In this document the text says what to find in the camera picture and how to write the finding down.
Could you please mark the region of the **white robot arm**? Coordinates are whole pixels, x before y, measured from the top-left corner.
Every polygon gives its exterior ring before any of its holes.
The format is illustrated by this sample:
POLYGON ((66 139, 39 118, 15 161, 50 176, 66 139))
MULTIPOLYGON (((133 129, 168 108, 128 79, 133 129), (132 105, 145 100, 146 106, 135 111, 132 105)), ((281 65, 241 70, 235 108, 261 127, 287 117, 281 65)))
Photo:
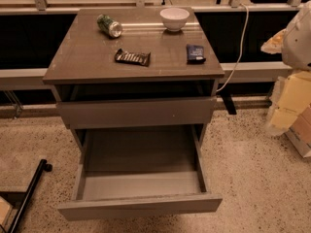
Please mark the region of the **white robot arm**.
POLYGON ((279 136, 311 103, 311 1, 266 44, 281 52, 282 61, 293 69, 291 75, 278 78, 270 96, 266 130, 279 136))

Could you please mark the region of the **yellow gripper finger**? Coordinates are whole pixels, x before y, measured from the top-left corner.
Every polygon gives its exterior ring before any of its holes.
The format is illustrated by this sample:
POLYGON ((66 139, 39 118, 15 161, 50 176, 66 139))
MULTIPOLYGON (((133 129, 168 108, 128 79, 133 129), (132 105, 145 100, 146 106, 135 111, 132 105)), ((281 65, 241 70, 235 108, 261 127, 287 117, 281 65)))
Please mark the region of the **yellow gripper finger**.
POLYGON ((272 136, 287 132, 311 104, 311 72, 298 71, 279 77, 270 96, 265 128, 272 136))

